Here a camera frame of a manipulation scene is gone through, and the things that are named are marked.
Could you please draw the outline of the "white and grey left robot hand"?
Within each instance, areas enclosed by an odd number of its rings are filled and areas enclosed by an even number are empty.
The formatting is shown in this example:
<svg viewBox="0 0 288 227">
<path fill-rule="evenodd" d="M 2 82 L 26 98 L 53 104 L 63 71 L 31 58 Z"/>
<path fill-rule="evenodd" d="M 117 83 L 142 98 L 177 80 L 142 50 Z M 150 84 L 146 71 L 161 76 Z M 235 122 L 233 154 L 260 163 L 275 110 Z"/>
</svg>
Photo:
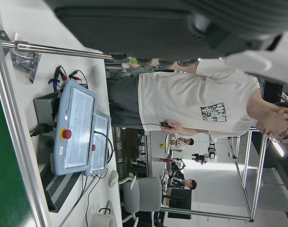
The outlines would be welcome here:
<svg viewBox="0 0 288 227">
<path fill-rule="evenodd" d="M 198 58 L 288 84 L 288 0 L 48 0 L 86 47 L 183 66 Z"/>
</svg>

